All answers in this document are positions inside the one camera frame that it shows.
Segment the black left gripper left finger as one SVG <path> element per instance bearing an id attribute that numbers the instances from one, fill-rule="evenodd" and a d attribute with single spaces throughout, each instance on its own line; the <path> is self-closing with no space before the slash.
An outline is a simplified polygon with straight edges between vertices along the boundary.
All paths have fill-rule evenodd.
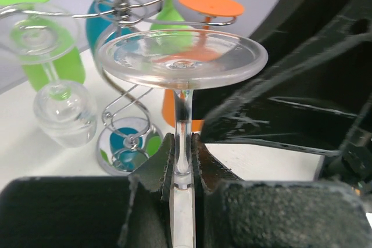
<path id="1" fill-rule="evenodd" d="M 124 177 L 24 177 L 1 192 L 2 247 L 170 247 L 174 136 Z"/>

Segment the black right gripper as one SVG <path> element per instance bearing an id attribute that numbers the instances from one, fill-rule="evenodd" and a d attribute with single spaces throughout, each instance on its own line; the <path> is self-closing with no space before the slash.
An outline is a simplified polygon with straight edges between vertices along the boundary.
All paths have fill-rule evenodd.
<path id="1" fill-rule="evenodd" d="M 201 140 L 322 154 L 321 178 L 371 186 L 371 0 L 280 0 L 252 39 L 267 67 Z"/>

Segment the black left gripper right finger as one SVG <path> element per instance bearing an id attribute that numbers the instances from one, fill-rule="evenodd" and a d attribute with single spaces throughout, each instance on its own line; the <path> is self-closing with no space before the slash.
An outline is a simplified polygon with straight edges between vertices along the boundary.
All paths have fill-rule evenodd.
<path id="1" fill-rule="evenodd" d="M 341 182 L 243 181 L 191 139 L 198 247 L 370 247 L 361 199 Z"/>

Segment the clear flute glass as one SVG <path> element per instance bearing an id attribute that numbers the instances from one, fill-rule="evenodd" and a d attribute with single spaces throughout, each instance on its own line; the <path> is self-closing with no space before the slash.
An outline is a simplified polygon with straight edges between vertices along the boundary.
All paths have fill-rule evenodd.
<path id="1" fill-rule="evenodd" d="M 197 90 L 245 81 L 268 61 L 256 41 L 221 31 L 144 31 L 100 42 L 96 57 L 105 72 L 174 95 L 174 159 L 170 186 L 170 245 L 195 247 L 192 98 Z"/>

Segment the green wine glass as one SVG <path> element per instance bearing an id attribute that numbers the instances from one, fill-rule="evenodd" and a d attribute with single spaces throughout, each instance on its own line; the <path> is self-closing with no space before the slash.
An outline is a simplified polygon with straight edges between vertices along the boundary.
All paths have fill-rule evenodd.
<path id="1" fill-rule="evenodd" d="M 21 65 L 29 83 L 61 98 L 83 88 L 78 23 L 50 0 L 1 0 L 1 59 Z"/>
<path id="2" fill-rule="evenodd" d="M 162 9 L 155 18 L 158 21 L 185 21 L 177 9 L 174 7 L 173 0 L 164 0 L 162 2 Z M 160 23 L 152 23 L 150 30 L 165 30 L 165 29 L 188 29 L 187 26 L 181 25 L 167 25 Z"/>

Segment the blue plastic wine glass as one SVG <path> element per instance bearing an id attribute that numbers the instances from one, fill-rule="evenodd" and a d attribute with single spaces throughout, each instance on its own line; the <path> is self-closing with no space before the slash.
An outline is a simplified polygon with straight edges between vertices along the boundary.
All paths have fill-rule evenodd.
<path id="1" fill-rule="evenodd" d="M 105 5 L 104 3 L 96 5 L 95 1 L 93 1 L 88 10 L 88 13 L 106 12 L 110 9 L 110 5 Z M 99 36 L 110 24 L 111 22 L 107 21 L 103 17 L 88 18 L 86 20 L 85 31 L 92 54 L 95 53 L 95 47 Z"/>

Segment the clear wine glass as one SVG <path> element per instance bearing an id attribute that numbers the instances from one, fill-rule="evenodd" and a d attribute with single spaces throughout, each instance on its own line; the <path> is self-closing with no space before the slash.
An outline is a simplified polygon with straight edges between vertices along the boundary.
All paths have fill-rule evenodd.
<path id="1" fill-rule="evenodd" d="M 17 3 L 1 9 L 1 60 L 40 66 L 46 84 L 37 92 L 33 110 L 40 128 L 66 148 L 86 145 L 96 133 L 94 98 L 82 83 L 63 77 L 55 62 L 76 74 L 69 63 L 79 58 L 79 25 L 74 16 L 46 3 Z"/>

